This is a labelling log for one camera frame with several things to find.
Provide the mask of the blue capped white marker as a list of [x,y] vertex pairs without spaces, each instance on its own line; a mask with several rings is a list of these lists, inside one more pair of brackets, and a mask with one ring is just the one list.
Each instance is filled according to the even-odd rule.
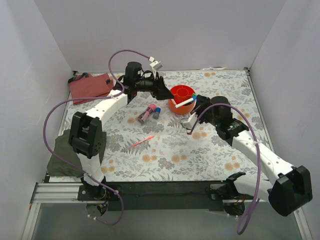
[[195,100],[196,100],[195,98],[191,97],[191,98],[189,98],[189,99],[187,99],[187,100],[185,100],[185,101],[183,101],[183,102],[181,102],[179,104],[176,104],[174,107],[177,109],[177,108],[180,108],[182,106],[185,106],[185,105],[188,105],[190,103],[193,103]]

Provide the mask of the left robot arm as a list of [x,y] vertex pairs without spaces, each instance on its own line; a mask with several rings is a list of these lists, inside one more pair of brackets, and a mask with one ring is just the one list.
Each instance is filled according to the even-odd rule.
[[159,61],[150,63],[151,75],[146,77],[139,62],[131,61],[125,68],[122,82],[116,83],[108,99],[99,102],[86,112],[76,112],[72,117],[69,145],[80,159],[83,180],[91,185],[89,194],[95,200],[106,196],[106,187],[101,184],[105,178],[99,158],[103,148],[103,126],[119,109],[128,105],[138,92],[149,92],[158,101],[173,99],[174,95],[166,87],[164,78],[159,76],[162,67]]

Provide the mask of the orange round organizer container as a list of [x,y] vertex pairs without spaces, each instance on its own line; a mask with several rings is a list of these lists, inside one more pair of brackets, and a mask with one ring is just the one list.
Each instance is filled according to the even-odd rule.
[[178,108],[175,105],[180,104],[188,99],[190,99],[196,92],[187,85],[176,85],[171,88],[170,92],[173,94],[174,98],[168,100],[169,109],[177,115],[189,114],[195,107],[195,102],[189,102]]

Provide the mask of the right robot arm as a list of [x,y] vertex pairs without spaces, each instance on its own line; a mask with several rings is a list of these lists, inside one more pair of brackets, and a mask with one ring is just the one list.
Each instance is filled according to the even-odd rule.
[[250,128],[233,117],[230,103],[224,96],[208,98],[198,95],[193,114],[199,123],[215,127],[217,135],[231,147],[251,160],[267,177],[257,183],[244,172],[230,175],[217,193],[237,199],[241,195],[253,196],[270,203],[281,216],[288,216],[313,199],[310,171],[295,167],[272,152],[264,144],[254,140]]

